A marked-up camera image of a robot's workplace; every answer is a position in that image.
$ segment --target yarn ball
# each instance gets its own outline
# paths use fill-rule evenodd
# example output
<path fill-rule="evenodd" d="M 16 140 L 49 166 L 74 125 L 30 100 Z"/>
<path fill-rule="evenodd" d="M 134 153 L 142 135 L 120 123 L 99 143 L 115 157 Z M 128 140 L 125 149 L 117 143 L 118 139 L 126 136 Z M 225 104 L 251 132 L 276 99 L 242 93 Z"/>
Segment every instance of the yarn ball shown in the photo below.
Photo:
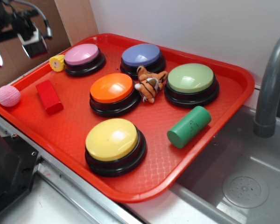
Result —
<path fill-rule="evenodd" d="M 0 88 L 0 104 L 11 107 L 16 105 L 21 99 L 21 93 L 14 86 L 4 85 Z"/>

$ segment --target stuffed tiger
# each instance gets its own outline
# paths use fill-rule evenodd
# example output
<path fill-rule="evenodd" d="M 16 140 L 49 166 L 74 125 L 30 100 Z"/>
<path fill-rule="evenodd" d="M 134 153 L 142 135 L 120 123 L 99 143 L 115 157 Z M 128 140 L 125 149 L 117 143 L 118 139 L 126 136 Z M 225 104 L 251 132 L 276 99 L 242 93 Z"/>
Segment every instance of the stuffed tiger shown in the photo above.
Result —
<path fill-rule="evenodd" d="M 163 89 L 163 82 L 167 79 L 168 72 L 162 71 L 159 74 L 149 72 L 149 71 L 147 71 L 147 69 L 143 65 L 141 65 L 137 68 L 137 75 L 138 75 L 139 82 L 142 82 L 142 81 L 144 81 L 148 78 L 158 79 L 159 80 L 158 89 L 162 90 Z"/>
<path fill-rule="evenodd" d="M 143 102 L 154 102 L 155 96 L 158 94 L 159 80 L 157 78 L 148 78 L 135 85 L 135 89 L 140 92 Z"/>

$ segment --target purple button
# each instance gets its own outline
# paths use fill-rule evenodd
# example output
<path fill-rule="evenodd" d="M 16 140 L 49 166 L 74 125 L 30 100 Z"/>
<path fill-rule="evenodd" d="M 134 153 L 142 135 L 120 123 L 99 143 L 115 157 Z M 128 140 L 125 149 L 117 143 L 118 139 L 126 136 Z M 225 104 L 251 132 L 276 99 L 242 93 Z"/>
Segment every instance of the purple button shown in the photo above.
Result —
<path fill-rule="evenodd" d="M 138 67 L 149 65 L 158 60 L 160 49 L 149 43 L 138 44 L 125 50 L 122 54 L 122 61 L 128 66 Z"/>
<path fill-rule="evenodd" d="M 98 56 L 98 53 L 97 45 L 92 43 L 80 44 L 66 52 L 64 60 L 69 65 L 80 65 L 93 60 Z"/>

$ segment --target green button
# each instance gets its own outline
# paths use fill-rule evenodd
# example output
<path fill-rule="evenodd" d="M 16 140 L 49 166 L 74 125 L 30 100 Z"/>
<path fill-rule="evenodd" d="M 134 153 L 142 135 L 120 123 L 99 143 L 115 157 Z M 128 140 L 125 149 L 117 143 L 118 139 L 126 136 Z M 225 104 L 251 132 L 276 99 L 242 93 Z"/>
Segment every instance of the green button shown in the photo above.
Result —
<path fill-rule="evenodd" d="M 206 65 L 189 63 L 180 65 L 169 73 L 170 87 L 180 93 L 196 93 L 210 87 L 213 71 Z"/>

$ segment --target red tray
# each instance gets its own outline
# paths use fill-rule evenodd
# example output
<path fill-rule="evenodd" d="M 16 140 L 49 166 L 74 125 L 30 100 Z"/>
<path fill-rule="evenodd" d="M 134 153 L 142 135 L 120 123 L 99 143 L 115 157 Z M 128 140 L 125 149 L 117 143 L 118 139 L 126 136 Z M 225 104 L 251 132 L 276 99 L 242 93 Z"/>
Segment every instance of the red tray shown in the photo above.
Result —
<path fill-rule="evenodd" d="M 168 72 L 185 63 L 205 64 L 214 71 L 220 84 L 219 95 L 205 106 L 212 121 L 183 149 L 174 147 L 167 139 L 167 131 L 190 109 L 171 105 L 165 99 L 164 92 L 159 92 L 153 104 L 141 102 L 136 109 L 122 116 L 145 135 L 147 155 L 144 161 L 126 175 L 101 177 L 90 171 L 84 158 L 88 132 L 107 119 L 92 112 L 89 90 L 92 83 L 103 75 L 120 72 L 122 53 L 143 42 L 100 34 L 84 39 L 77 45 L 82 43 L 94 43 L 101 49 L 106 56 L 104 68 L 91 76 L 70 77 L 65 71 L 54 72 L 49 63 L 45 63 L 13 84 L 21 91 L 21 101 L 11 108 L 0 105 L 0 115 L 117 202 L 144 201 L 168 189 L 254 90 L 251 74 L 238 66 L 159 46 L 166 58 Z M 53 115 L 46 114 L 35 87 L 46 80 L 51 81 L 64 106 L 63 110 Z"/>

